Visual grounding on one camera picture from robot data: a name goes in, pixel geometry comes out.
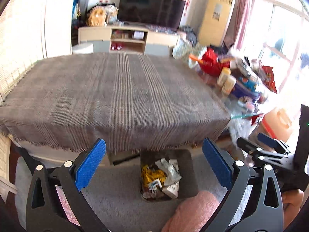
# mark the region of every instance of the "bottle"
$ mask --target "bottle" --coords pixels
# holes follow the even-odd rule
[[[228,79],[229,75],[231,75],[231,70],[227,67],[223,67],[220,76],[217,80],[217,85],[222,87],[225,81]]]
[[[223,85],[222,92],[226,95],[229,95],[231,93],[232,89],[234,88],[236,81],[237,81],[236,78],[229,75],[228,79],[225,81],[225,83]]]

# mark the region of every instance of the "trash bin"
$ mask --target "trash bin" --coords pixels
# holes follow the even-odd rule
[[[155,162],[165,158],[167,161],[170,159],[176,159],[178,161],[179,174],[181,179],[179,181],[179,190],[178,190],[178,198],[184,199],[189,197],[194,197],[198,194],[198,186],[195,178],[193,161],[191,158],[191,153],[186,149],[177,149],[177,150],[161,150],[158,152],[153,151],[142,151],[141,152],[141,172],[142,168],[145,165],[154,165],[156,167]],[[141,178],[141,196],[143,198],[143,179]],[[145,201],[155,202],[155,201],[165,201],[172,200],[169,196],[165,195],[164,197],[157,199],[145,199]]]

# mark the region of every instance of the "person's hand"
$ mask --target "person's hand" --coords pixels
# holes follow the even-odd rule
[[[304,198],[304,192],[300,189],[286,191],[281,194],[282,203],[288,204],[283,212],[284,229],[297,216]]]

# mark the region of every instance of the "metal screw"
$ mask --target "metal screw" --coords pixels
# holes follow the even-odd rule
[[[239,166],[239,167],[242,167],[242,166],[245,165],[244,162],[241,161],[241,160],[236,160],[235,164],[236,164],[237,166]]]
[[[70,161],[70,160],[67,160],[67,161],[64,163],[64,166],[65,166],[65,167],[70,167],[70,166],[72,166],[72,165],[73,165],[73,162]]]
[[[272,166],[269,165],[269,164],[266,164],[265,165],[265,169],[268,170],[268,171],[271,171],[272,170]]]
[[[43,169],[43,165],[37,165],[37,171],[40,171]]]

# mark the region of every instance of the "snack bag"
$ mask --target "snack bag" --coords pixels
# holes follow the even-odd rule
[[[263,84],[272,92],[277,93],[276,82],[274,81],[273,67],[262,66],[262,70],[265,72],[265,79]]]

